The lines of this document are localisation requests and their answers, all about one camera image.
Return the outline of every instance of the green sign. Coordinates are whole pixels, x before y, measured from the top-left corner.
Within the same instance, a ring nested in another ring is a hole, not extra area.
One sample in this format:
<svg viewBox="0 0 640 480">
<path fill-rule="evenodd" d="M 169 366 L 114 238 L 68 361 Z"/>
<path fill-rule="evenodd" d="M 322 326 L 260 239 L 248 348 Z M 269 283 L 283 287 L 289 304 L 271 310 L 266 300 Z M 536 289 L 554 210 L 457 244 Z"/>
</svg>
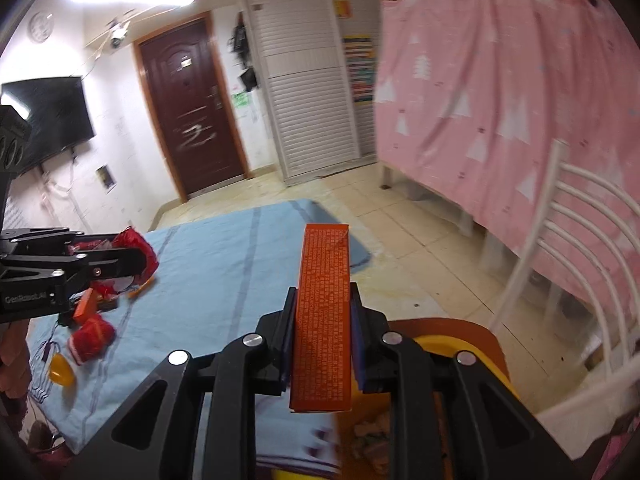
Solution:
<svg viewBox="0 0 640 480">
<path fill-rule="evenodd" d="M 242 108 L 243 106 L 249 105 L 249 96 L 246 92 L 238 92 L 237 94 L 233 94 L 231 97 L 234 101 L 235 108 Z"/>
</svg>

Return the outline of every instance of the orange candy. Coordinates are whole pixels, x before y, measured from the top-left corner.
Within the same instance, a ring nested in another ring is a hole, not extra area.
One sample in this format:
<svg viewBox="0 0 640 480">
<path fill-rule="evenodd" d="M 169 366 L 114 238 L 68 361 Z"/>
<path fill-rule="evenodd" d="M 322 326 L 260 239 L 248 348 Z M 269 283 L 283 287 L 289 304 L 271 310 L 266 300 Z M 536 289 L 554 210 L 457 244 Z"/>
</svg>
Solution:
<svg viewBox="0 0 640 480">
<path fill-rule="evenodd" d="M 61 353 L 56 353 L 51 358 L 49 379 L 60 386 L 71 386 L 76 382 L 74 371 Z"/>
</svg>

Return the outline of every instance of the television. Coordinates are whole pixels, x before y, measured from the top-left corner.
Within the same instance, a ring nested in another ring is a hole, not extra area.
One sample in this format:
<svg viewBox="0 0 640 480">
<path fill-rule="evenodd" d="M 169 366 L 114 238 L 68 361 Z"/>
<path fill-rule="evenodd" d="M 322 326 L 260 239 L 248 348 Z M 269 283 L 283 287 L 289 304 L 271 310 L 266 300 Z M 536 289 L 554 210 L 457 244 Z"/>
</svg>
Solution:
<svg viewBox="0 0 640 480">
<path fill-rule="evenodd" d="M 94 136 L 79 77 L 47 77 L 4 83 L 0 102 L 31 125 L 20 172 Z"/>
</svg>

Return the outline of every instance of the white chair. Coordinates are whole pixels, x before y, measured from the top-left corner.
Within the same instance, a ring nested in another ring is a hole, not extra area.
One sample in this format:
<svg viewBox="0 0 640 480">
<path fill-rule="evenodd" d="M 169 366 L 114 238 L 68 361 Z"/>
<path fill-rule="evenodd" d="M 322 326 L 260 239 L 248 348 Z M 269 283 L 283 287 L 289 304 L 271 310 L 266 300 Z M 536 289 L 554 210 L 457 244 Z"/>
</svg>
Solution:
<svg viewBox="0 0 640 480">
<path fill-rule="evenodd" d="M 609 271 L 601 263 L 596 254 L 594 254 L 593 251 L 591 251 L 585 244 L 583 244 L 571 233 L 567 232 L 565 229 L 562 229 L 560 226 L 558 226 L 548 218 L 552 212 L 560 213 L 582 225 L 602 241 L 602 243 L 615 256 L 616 260 L 620 264 L 620 267 L 622 268 L 622 271 L 624 272 L 626 282 L 630 291 L 631 300 L 633 302 L 633 305 L 635 306 L 636 319 L 640 320 L 640 296 L 638 295 L 638 287 L 636 285 L 636 280 L 634 279 L 634 276 L 620 249 L 609 236 L 607 236 L 599 227 L 597 227 L 597 225 L 595 225 L 590 220 L 587 220 L 572 209 L 556 202 L 555 198 L 559 191 L 563 191 L 592 206 L 601 214 L 610 219 L 620 229 L 620 231 L 625 234 L 626 238 L 628 238 L 628 240 L 638 253 L 640 253 L 640 240 L 638 240 L 638 237 L 634 234 L 629 225 L 626 224 L 626 222 L 623 221 L 623 219 L 620 218 L 619 215 L 613 212 L 600 200 L 563 182 L 562 176 L 567 173 L 572 173 L 602 186 L 604 189 L 613 193 L 613 195 L 622 200 L 622 202 L 624 202 L 637 216 L 640 216 L 640 206 L 633 198 L 631 198 L 628 193 L 615 186 L 608 180 L 598 176 L 597 174 L 591 173 L 591 171 L 584 170 L 583 168 L 578 168 L 577 166 L 572 166 L 571 164 L 565 162 L 565 160 L 567 159 L 567 155 L 568 145 L 561 140 L 554 140 L 551 146 L 548 166 L 546 168 L 545 179 L 542 184 L 540 197 L 538 199 L 538 205 L 534 213 L 531 231 L 529 232 L 529 235 L 527 236 L 527 239 L 523 246 L 520 259 L 509 278 L 506 288 L 504 289 L 498 308 L 495 311 L 494 318 L 489 325 L 489 329 L 492 332 L 495 332 L 498 328 L 501 327 L 502 322 L 513 309 L 518 300 L 518 297 L 526 286 L 527 280 L 529 279 L 529 274 L 531 272 L 530 265 L 532 259 L 535 256 L 536 252 L 539 250 L 545 251 L 562 265 L 564 265 L 566 269 L 584 288 L 587 297 L 590 300 L 590 303 L 595 309 L 596 318 L 602 330 L 602 343 L 604 348 L 604 361 L 606 366 L 606 380 L 602 383 L 592 386 L 591 388 L 581 390 L 573 397 L 564 400 L 560 404 L 557 404 L 556 406 L 553 406 L 552 408 L 549 408 L 548 410 L 545 410 L 544 412 L 538 414 L 538 418 L 541 421 L 551 420 L 553 418 L 557 418 L 558 416 L 567 415 L 571 412 L 574 412 L 575 410 L 579 410 L 589 405 L 592 402 L 612 396 L 613 394 L 617 394 L 622 390 L 629 388 L 632 384 L 634 384 L 635 381 L 640 378 L 640 354 L 633 358 L 631 358 L 629 355 L 629 345 L 627 340 L 628 329 L 625 322 L 625 314 L 620 303 L 620 295 L 616 290 L 616 286 L 614 285 Z M 609 333 L 609 328 L 604 310 L 602 308 L 602 304 L 596 297 L 593 288 L 584 277 L 583 273 L 581 273 L 580 270 L 578 270 L 578 268 L 571 261 L 569 261 L 569 259 L 564 254 L 559 252 L 556 248 L 550 246 L 548 242 L 543 239 L 542 235 L 546 230 L 555 233 L 557 236 L 562 238 L 562 240 L 567 241 L 573 247 L 578 249 L 599 271 L 604 279 L 604 282 L 607 285 L 613 305 L 615 307 L 618 331 L 620 332 L 620 344 L 622 345 L 623 365 L 615 372 L 612 371 L 611 336 Z"/>
</svg>

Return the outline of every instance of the orange box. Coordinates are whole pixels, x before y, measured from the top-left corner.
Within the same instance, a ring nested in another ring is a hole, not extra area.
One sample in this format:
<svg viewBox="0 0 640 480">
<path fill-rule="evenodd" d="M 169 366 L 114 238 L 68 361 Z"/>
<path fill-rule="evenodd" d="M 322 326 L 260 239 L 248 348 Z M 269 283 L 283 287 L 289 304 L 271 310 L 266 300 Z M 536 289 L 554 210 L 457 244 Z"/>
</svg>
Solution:
<svg viewBox="0 0 640 480">
<path fill-rule="evenodd" d="M 74 312 L 74 321 L 78 323 L 78 325 L 84 325 L 84 322 L 98 311 L 99 296 L 100 295 L 92 288 L 84 291 Z"/>
<path fill-rule="evenodd" d="M 349 226 L 307 224 L 296 303 L 291 400 L 295 412 L 351 407 Z"/>
</svg>

